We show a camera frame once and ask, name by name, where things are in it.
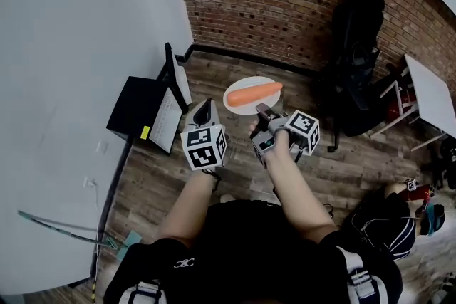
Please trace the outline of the white plate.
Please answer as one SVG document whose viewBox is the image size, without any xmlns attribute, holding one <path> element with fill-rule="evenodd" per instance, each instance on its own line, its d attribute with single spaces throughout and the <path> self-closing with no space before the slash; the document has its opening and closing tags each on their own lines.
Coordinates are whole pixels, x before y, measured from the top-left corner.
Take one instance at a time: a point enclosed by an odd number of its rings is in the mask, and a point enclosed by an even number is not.
<svg viewBox="0 0 456 304">
<path fill-rule="evenodd" d="M 247 78 L 242 78 L 241 80 L 238 80 L 237 82 L 233 83 L 231 86 L 229 86 L 226 91 L 224 92 L 223 96 L 223 103 L 226 109 L 229 111 L 233 112 L 234 114 L 237 115 L 255 115 L 257 113 L 256 106 L 259 103 L 264 103 L 267 104 L 270 108 L 273 107 L 279 100 L 279 97 L 281 95 L 281 90 L 274 93 L 273 95 L 270 95 L 269 97 L 262 98 L 261 100 L 257 100 L 255 102 L 238 106 L 238 107 L 233 107 L 230 106 L 227 103 L 227 95 L 234 91 L 238 90 L 241 88 L 246 88 L 250 86 L 255 86 L 255 85 L 261 85 L 261 84 L 266 84 L 266 83 L 273 83 L 276 82 L 272 80 L 271 78 L 263 77 L 263 76 L 252 76 L 252 77 L 247 77 Z"/>
</svg>

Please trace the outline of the person's left forearm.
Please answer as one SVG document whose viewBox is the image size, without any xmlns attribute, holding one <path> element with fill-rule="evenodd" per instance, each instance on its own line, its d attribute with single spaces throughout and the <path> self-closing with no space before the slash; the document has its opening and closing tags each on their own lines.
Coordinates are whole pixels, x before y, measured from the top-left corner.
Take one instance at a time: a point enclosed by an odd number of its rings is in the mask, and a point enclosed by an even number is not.
<svg viewBox="0 0 456 304">
<path fill-rule="evenodd" d="M 194 172 L 160 225 L 159 239 L 175 239 L 187 247 L 199 236 L 207 215 L 216 177 Z"/>
</svg>

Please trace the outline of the white table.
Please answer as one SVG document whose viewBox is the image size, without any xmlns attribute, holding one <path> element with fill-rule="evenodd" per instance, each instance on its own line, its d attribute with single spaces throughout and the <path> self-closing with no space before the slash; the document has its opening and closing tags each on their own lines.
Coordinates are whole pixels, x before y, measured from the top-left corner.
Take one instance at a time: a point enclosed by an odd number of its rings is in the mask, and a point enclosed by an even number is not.
<svg viewBox="0 0 456 304">
<path fill-rule="evenodd" d="M 398 104 L 400 104 L 400 91 L 414 90 L 416 101 L 405 113 L 400 110 L 399 117 L 389 122 L 379 131 L 372 133 L 370 138 L 377 137 L 415 113 L 417 115 L 416 120 L 426 122 L 437 129 L 439 133 L 425 142 L 410 148 L 411 152 L 445 136 L 456 139 L 456 112 L 446 82 L 408 54 L 404 55 L 404 59 L 406 67 L 402 71 L 396 71 L 394 68 L 390 69 L 390 73 L 393 75 L 393 82 L 380 94 L 380 98 L 383 99 L 390 91 L 394 91 L 395 95 L 397 95 Z"/>
</svg>

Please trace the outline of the black office chair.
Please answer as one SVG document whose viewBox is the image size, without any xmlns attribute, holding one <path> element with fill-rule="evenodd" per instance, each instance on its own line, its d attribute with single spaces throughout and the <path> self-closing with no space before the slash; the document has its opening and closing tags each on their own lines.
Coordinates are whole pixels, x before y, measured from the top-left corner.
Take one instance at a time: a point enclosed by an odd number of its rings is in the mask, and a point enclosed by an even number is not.
<svg viewBox="0 0 456 304">
<path fill-rule="evenodd" d="M 333 118 L 335 152 L 340 134 L 356 137 L 383 118 L 379 92 L 372 84 L 380 50 L 384 0 L 342 0 L 333 12 L 333 58 L 323 69 L 324 95 Z"/>
</svg>

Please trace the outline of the person's right forearm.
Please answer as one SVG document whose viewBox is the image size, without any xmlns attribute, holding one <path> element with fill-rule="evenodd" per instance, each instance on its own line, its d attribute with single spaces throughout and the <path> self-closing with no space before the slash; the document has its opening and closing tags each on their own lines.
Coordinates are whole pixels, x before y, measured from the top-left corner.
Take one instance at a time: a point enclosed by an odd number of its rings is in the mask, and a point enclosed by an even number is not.
<svg viewBox="0 0 456 304">
<path fill-rule="evenodd" d="M 288 152 L 268 152 L 266 169 L 291 225 L 305 238 L 319 243 L 338 230 Z"/>
</svg>

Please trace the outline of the red box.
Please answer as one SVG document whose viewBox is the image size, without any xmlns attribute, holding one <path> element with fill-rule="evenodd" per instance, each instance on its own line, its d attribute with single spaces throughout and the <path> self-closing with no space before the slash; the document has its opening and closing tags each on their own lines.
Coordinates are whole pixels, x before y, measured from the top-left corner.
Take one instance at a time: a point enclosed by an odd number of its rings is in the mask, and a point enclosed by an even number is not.
<svg viewBox="0 0 456 304">
<path fill-rule="evenodd" d="M 398 104 L 397 95 L 388 104 L 386 120 L 392 122 L 400 116 L 400 110 L 405 113 L 411 108 L 411 105 L 416 101 L 416 94 L 414 90 L 400 91 L 400 104 Z"/>
</svg>

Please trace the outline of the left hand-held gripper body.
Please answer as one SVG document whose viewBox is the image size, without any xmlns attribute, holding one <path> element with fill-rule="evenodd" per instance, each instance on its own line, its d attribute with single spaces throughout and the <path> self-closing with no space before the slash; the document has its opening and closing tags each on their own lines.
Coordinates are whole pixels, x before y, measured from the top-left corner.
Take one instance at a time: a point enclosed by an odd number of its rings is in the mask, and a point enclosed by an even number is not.
<svg viewBox="0 0 456 304">
<path fill-rule="evenodd" d="M 194 123 L 196 105 L 185 118 L 185 128 L 180 134 L 182 149 L 192 171 L 215 169 L 224 165 L 227 151 L 225 126 L 220 122 L 217 106 L 211 100 L 211 120 L 206 125 Z"/>
</svg>

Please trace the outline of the orange carrot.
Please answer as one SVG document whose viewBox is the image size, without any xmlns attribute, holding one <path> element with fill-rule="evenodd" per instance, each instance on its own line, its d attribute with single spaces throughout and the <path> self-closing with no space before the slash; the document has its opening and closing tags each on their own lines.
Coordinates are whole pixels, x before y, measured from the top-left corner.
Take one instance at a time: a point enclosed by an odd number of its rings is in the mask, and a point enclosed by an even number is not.
<svg viewBox="0 0 456 304">
<path fill-rule="evenodd" d="M 282 88 L 283 85 L 279 82 L 241 88 L 234 90 L 227 95 L 227 103 L 233 107 L 246 105 L 261 100 L 262 98 L 269 97 Z"/>
</svg>

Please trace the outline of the person's black shirt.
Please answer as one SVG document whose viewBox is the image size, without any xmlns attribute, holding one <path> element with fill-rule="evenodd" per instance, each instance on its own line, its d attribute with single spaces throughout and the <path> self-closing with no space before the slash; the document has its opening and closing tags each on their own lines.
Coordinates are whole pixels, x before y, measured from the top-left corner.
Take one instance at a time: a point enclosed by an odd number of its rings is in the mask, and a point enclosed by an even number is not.
<svg viewBox="0 0 456 304">
<path fill-rule="evenodd" d="M 189 246 L 173 238 L 132 245 L 103 304 L 120 304 L 139 283 L 158 283 L 167 304 L 350 304 L 356 292 L 345 252 L 358 254 L 373 286 L 398 304 L 403 282 L 389 256 L 341 231 L 315 243 L 280 206 L 249 200 L 211 206 Z"/>
</svg>

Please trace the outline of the black white striped backpack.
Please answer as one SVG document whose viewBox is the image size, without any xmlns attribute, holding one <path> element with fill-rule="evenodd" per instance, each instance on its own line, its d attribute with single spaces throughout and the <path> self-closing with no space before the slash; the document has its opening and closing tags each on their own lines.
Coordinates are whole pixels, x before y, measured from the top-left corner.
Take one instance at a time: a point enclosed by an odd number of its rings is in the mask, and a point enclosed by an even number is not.
<svg viewBox="0 0 456 304">
<path fill-rule="evenodd" d="M 369 194 L 348 218 L 350 229 L 394 261 L 408 256 L 416 239 L 417 224 L 400 196 L 404 191 L 396 190 L 394 184 L 385 185 Z"/>
</svg>

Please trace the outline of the teal seat cushion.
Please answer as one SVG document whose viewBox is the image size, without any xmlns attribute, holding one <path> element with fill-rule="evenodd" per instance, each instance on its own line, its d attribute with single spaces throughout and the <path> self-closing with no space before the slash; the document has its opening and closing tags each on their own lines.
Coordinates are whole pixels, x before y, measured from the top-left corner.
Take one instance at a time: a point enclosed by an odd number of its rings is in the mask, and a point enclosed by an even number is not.
<svg viewBox="0 0 456 304">
<path fill-rule="evenodd" d="M 445 208 L 442 204 L 429 204 L 420 221 L 420 235 L 432 236 L 445 223 Z"/>
</svg>

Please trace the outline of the person's right hand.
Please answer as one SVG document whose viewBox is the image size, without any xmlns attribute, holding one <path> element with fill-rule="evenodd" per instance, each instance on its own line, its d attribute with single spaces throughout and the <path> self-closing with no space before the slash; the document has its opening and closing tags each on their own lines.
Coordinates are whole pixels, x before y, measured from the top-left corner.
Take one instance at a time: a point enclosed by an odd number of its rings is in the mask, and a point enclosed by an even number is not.
<svg viewBox="0 0 456 304">
<path fill-rule="evenodd" d="M 249 137 L 256 156 L 263 162 L 289 156 L 289 133 L 278 129 L 274 133 L 263 120 L 255 120 L 249 126 Z"/>
</svg>

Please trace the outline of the teal flat mop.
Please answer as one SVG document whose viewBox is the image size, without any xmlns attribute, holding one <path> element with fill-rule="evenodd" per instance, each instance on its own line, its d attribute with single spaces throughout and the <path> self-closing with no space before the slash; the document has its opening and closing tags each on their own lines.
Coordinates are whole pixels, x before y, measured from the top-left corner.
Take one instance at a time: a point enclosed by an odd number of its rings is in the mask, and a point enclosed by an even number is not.
<svg viewBox="0 0 456 304">
<path fill-rule="evenodd" d="M 92 243 L 96 246 L 110 248 L 116 252 L 116 258 L 118 261 L 121 261 L 123 259 L 130 246 L 140 243 L 142 240 L 142 236 L 135 231 L 130 231 L 128 237 L 121 241 L 120 239 L 117 239 L 114 236 L 106 233 L 99 227 L 91 228 L 75 224 L 57 222 L 51 219 L 38 217 L 22 210 L 18 210 L 17 214 L 28 221 L 34 222 L 39 226 L 45 227 L 65 236 L 78 239 L 79 241 Z"/>
</svg>

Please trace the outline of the black mini fridge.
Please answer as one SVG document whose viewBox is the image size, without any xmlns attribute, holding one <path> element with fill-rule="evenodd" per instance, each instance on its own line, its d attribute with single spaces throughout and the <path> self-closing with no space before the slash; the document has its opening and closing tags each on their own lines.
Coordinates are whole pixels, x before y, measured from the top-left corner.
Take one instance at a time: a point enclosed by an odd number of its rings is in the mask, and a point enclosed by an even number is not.
<svg viewBox="0 0 456 304">
<path fill-rule="evenodd" d="M 185 70 L 169 43 L 156 79 L 130 76 L 118 97 L 107 129 L 126 142 L 155 145 L 170 154 L 181 117 L 191 103 Z"/>
</svg>

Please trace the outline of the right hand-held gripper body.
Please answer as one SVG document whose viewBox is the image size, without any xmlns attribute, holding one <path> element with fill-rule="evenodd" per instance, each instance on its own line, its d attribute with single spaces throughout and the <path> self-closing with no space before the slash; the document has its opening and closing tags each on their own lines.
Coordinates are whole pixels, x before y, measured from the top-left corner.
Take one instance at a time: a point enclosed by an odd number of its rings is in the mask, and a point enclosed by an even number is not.
<svg viewBox="0 0 456 304">
<path fill-rule="evenodd" d="M 289 133 L 289 152 L 295 155 L 295 162 L 303 156 L 311 156 L 320 140 L 320 127 L 318 119 L 296 110 L 292 115 L 281 114 L 274 111 L 273 119 L 262 119 L 274 133 L 278 129 L 284 129 Z M 259 159 L 263 167 L 266 162 Z"/>
</svg>

